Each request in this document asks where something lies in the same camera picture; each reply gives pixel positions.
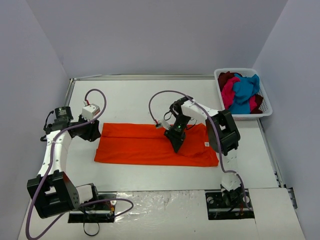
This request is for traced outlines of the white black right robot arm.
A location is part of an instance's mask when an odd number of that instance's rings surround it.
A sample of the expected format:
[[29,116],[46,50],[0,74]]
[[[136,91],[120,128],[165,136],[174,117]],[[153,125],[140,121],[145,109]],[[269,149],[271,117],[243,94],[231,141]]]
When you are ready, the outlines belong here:
[[222,202],[226,206],[234,206],[240,200],[240,195],[236,191],[240,189],[244,205],[252,211],[244,182],[238,173],[237,149],[241,137],[230,111],[209,108],[186,95],[173,102],[169,107],[169,112],[175,117],[175,122],[169,125],[164,120],[162,124],[165,128],[164,135],[169,139],[174,152],[177,153],[183,146],[189,121],[191,119],[204,121],[209,146],[218,154],[220,168],[223,172],[221,177]]

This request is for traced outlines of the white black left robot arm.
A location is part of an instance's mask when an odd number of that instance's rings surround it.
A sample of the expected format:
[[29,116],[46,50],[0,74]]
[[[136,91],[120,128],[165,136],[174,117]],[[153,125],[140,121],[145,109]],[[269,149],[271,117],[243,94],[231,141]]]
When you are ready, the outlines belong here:
[[40,139],[46,142],[41,169],[35,178],[27,182],[28,193],[42,219],[76,210],[81,204],[95,209],[101,203],[93,183],[76,187],[66,174],[72,139],[79,137],[94,142],[101,137],[96,119],[100,108],[96,104],[85,105],[77,122],[73,121],[69,106],[55,108],[51,113],[55,115],[54,122],[44,125],[45,136]]

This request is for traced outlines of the orange t shirt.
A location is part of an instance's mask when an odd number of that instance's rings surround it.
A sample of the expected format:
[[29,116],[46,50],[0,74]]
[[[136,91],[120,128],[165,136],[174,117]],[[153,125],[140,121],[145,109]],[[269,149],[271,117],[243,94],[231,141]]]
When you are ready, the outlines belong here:
[[103,164],[217,167],[206,126],[189,125],[186,138],[174,152],[164,128],[152,124],[104,123],[94,161]]

